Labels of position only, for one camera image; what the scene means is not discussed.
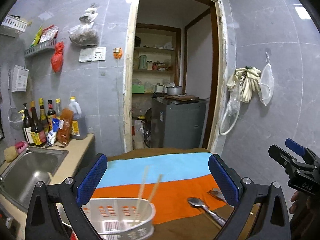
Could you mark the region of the right hand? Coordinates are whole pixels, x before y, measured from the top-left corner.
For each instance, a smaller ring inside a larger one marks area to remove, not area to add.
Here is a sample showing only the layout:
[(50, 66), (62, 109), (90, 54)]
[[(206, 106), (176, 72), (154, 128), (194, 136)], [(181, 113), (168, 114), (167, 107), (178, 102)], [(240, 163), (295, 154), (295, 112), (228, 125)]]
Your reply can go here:
[(310, 208), (310, 199), (307, 195), (300, 191), (296, 191), (290, 199), (292, 205), (289, 208), (289, 213), (294, 215), (296, 210), (302, 206), (306, 206), (308, 209)]

